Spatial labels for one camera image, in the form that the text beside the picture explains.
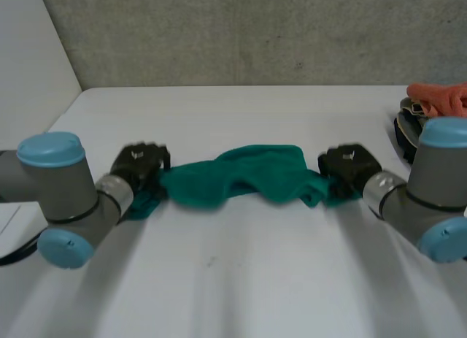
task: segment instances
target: light blue cap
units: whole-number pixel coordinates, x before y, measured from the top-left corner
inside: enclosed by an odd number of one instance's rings
[[[419,143],[437,148],[466,148],[467,118],[430,119],[423,127]]]
[[[78,269],[94,255],[94,248],[86,239],[59,228],[43,231],[37,249],[45,260],[62,269]]]
[[[418,249],[437,263],[452,263],[467,256],[467,218],[446,219],[428,229]]]
[[[85,150],[75,134],[46,132],[22,141],[16,154],[27,165],[61,168],[80,162],[85,157]]]

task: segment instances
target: white table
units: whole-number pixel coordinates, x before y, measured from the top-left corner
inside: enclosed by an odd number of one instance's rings
[[[102,88],[52,127],[80,136],[95,178],[120,148],[167,144],[174,165],[249,144],[300,146],[310,169],[361,142],[403,177],[392,118],[405,87]],[[5,253],[45,224],[22,206]],[[83,269],[39,255],[0,269],[0,337],[467,337],[467,264],[436,265],[359,202],[310,210],[257,196],[217,212],[171,202],[118,226]]]

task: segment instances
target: orange towel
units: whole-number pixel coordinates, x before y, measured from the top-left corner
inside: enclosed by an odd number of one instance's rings
[[[411,84],[407,96],[422,106],[427,117],[467,118],[467,82],[445,86],[432,84]]]

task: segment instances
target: black cable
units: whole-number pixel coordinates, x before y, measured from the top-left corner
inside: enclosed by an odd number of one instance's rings
[[[41,235],[42,231],[40,231],[36,236],[32,237],[29,241],[27,241],[24,245],[19,247],[17,250],[11,252],[10,254],[0,258],[0,266],[8,266],[15,264],[19,261],[22,261],[37,250],[37,239]]]

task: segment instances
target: teal fabric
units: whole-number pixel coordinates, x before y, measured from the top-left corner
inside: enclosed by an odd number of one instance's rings
[[[160,183],[176,203],[205,210],[249,193],[260,193],[278,204],[299,198],[308,207],[320,201],[328,207],[343,202],[331,193],[336,181],[309,170],[302,150],[293,145],[251,145],[229,150],[213,161],[176,166],[162,173]],[[146,218],[158,204],[147,193],[141,193],[128,216]]]

